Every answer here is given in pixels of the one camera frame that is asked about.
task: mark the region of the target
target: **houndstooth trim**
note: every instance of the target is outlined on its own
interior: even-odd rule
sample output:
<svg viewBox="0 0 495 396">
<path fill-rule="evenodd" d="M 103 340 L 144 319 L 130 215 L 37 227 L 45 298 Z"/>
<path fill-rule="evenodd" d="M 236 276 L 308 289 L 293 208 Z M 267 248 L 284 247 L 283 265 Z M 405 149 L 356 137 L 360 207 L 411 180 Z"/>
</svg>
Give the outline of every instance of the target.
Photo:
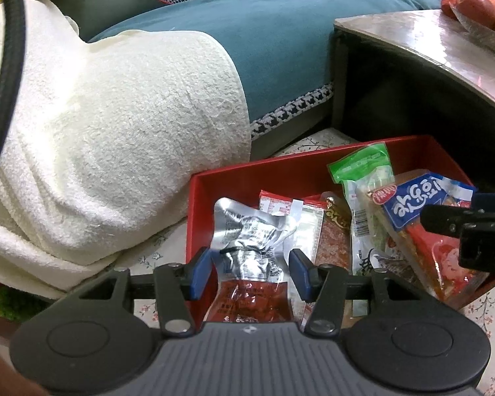
<svg viewBox="0 0 495 396">
<path fill-rule="evenodd" d="M 272 129 L 288 122 L 295 116 L 298 116 L 317 105 L 323 104 L 332 98 L 333 95 L 333 86 L 331 83 L 328 83 L 327 85 L 321 86 L 312 92 L 308 92 L 307 94 L 290 101 L 288 104 L 251 122 L 251 139 L 256 140 L 270 132 Z"/>
</svg>

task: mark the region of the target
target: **red container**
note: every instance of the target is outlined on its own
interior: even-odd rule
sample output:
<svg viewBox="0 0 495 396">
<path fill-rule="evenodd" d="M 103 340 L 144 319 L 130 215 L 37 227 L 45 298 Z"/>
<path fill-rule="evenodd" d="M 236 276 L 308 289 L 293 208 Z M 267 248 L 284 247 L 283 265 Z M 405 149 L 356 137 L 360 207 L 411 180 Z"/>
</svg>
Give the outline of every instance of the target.
<svg viewBox="0 0 495 396">
<path fill-rule="evenodd" d="M 384 141 L 391 157 L 394 174 L 424 168 L 470 184 L 462 169 L 431 136 L 410 136 Z M 211 243 L 214 231 L 214 204 L 218 199 L 227 197 L 258 207 L 261 190 L 291 198 L 320 195 L 328 190 L 337 191 L 341 188 L 334 185 L 326 165 L 376 142 L 265 159 L 194 175 L 190 181 L 189 192 L 187 261 L 200 247 Z M 485 290 L 479 289 L 478 296 L 489 290 L 487 287 L 489 286 L 486 286 Z M 214 300 L 216 290 L 216 276 L 212 276 L 202 299 L 191 303 L 191 312 L 197 323 L 203 319 Z"/>
</svg>

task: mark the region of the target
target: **metal screw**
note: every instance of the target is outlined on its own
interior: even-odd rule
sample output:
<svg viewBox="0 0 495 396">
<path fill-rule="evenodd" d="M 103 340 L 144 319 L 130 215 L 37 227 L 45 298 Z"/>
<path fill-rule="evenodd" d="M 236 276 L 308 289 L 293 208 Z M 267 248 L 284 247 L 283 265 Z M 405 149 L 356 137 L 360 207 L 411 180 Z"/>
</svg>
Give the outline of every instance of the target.
<svg viewBox="0 0 495 396">
<path fill-rule="evenodd" d="M 183 334 L 190 330 L 190 323 L 186 320 L 169 320 L 165 324 L 165 330 L 173 334 Z"/>
<path fill-rule="evenodd" d="M 310 325 L 310 330 L 316 334 L 329 334 L 336 329 L 336 325 L 328 320 L 314 320 Z"/>
</svg>

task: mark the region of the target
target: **white towel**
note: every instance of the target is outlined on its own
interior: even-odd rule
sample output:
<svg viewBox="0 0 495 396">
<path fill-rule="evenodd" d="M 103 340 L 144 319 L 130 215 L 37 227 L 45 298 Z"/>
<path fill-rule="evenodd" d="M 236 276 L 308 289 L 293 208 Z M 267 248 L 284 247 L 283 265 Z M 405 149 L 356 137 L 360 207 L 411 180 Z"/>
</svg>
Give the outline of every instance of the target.
<svg viewBox="0 0 495 396">
<path fill-rule="evenodd" d="M 190 175 L 247 161 L 251 137 L 238 73 L 209 35 L 86 44 L 49 1 L 25 7 L 0 159 L 0 282 L 55 298 L 179 221 Z M 0 54 L 2 29 L 0 5 Z"/>
</svg>

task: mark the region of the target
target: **floral tablecloth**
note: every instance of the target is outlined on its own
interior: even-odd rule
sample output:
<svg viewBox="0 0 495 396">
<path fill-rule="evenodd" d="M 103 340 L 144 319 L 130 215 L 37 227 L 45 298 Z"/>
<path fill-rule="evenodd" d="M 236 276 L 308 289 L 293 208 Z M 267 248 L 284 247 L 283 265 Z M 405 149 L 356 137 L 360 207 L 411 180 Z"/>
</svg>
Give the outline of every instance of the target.
<svg viewBox="0 0 495 396">
<path fill-rule="evenodd" d="M 278 155 L 326 149 L 351 143 L 352 140 L 334 129 L 320 131 L 281 151 Z M 157 234 L 145 243 L 127 251 L 115 264 L 130 268 L 133 275 L 150 274 L 154 267 L 171 262 L 185 262 L 187 223 L 185 220 Z M 158 327 L 154 301 L 137 300 L 135 315 L 151 327 Z M 478 389 L 484 396 L 495 396 L 495 288 L 464 309 L 491 342 L 491 359 Z"/>
</svg>

